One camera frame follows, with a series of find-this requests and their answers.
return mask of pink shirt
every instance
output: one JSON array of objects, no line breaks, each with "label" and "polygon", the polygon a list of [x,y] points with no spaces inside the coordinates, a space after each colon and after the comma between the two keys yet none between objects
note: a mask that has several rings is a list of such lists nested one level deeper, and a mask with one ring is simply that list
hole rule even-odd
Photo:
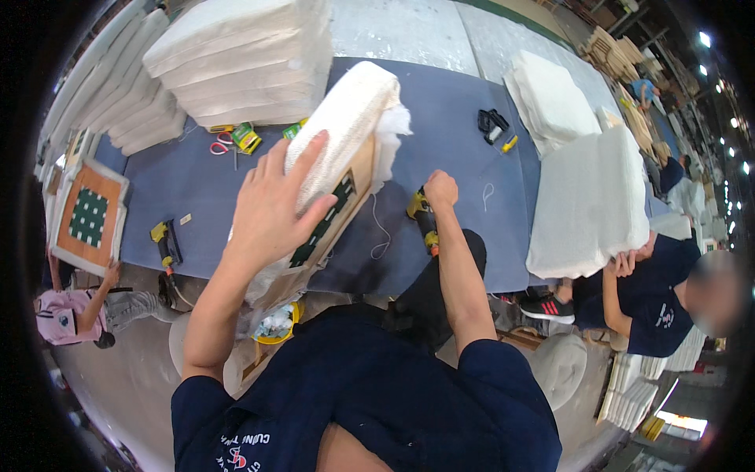
[{"label": "pink shirt", "polygon": [[76,325],[78,321],[76,317],[84,313],[84,309],[91,300],[90,291],[47,290],[39,296],[39,300],[41,305],[36,317],[37,329],[44,339],[56,346],[100,339],[100,334],[106,326],[104,306],[100,308],[92,329],[79,332]]}]

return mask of hand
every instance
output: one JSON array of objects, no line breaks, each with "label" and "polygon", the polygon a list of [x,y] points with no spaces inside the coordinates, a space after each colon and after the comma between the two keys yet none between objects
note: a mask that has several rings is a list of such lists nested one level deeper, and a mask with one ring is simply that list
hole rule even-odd
[{"label": "hand", "polygon": [[435,171],[424,184],[425,197],[433,211],[453,208],[459,200],[459,188],[456,180],[444,171]]},{"label": "hand", "polygon": [[658,234],[655,231],[650,232],[648,242],[646,242],[641,248],[637,249],[637,262],[649,259],[653,255],[653,249],[655,248],[655,240],[657,237]]},{"label": "hand", "polygon": [[233,213],[233,236],[226,246],[231,264],[238,264],[243,276],[256,272],[290,254],[304,244],[338,198],[328,194],[315,201],[307,213],[296,217],[296,198],[304,178],[328,140],[320,131],[301,153],[288,175],[284,175],[289,141],[281,139],[260,158],[257,168],[246,174]]},{"label": "hand", "polygon": [[107,263],[105,269],[105,278],[102,281],[102,286],[108,289],[112,288],[121,278],[121,262],[115,261],[113,258]]},{"label": "hand", "polygon": [[627,277],[634,272],[637,251],[620,252],[615,258],[611,259],[604,270],[616,275],[617,277]]}]

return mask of blue work table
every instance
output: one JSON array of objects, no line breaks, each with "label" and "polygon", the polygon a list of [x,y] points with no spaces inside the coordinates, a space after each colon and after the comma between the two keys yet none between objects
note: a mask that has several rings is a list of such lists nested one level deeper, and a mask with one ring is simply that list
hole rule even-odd
[{"label": "blue work table", "polygon": [[[328,87],[363,59],[336,57]],[[396,74],[401,100],[411,112],[411,136],[393,163],[393,179],[362,207],[333,249],[328,266],[310,281],[309,289],[323,292],[398,294],[430,259],[417,224],[405,213],[410,195],[439,168],[456,179],[455,206],[462,227],[482,236],[488,251],[485,286],[488,292],[512,292],[538,279],[525,268],[529,234],[535,213],[540,162],[506,88],[459,72],[389,60],[372,60]],[[477,129],[477,111],[495,108],[510,130],[489,146]],[[187,129],[194,126],[192,119]],[[128,159],[124,175],[131,181],[131,197],[121,245],[121,259],[130,264],[160,268],[157,245],[149,238],[159,221],[174,218],[183,264],[177,273],[209,278],[217,266],[231,225],[236,194],[246,172],[280,137],[285,126],[256,131],[263,143],[252,156],[209,153],[215,136],[197,128],[170,143],[150,147]],[[518,144],[506,154],[498,150],[517,134]],[[120,152],[103,137],[97,150],[101,162],[122,161]],[[493,194],[484,204],[487,184]],[[391,235],[390,247],[379,260],[371,249],[387,241],[375,216]],[[183,226],[186,214],[192,220]]]}]

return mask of ceiling light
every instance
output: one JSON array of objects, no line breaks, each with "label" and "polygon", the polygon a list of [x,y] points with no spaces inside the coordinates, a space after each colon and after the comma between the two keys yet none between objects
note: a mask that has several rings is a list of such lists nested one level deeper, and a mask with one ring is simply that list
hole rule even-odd
[{"label": "ceiling light", "polygon": [[704,32],[700,31],[700,42],[703,43],[703,46],[706,48],[710,47],[710,36],[705,34]]}]

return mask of gray jeans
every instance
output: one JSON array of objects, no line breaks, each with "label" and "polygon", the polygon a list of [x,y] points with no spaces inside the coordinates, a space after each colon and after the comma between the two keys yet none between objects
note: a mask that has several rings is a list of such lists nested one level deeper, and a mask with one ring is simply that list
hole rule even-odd
[{"label": "gray jeans", "polygon": [[149,292],[116,292],[105,300],[107,331],[121,331],[132,321],[154,316],[162,322],[172,323],[182,313],[160,304],[157,295]]}]

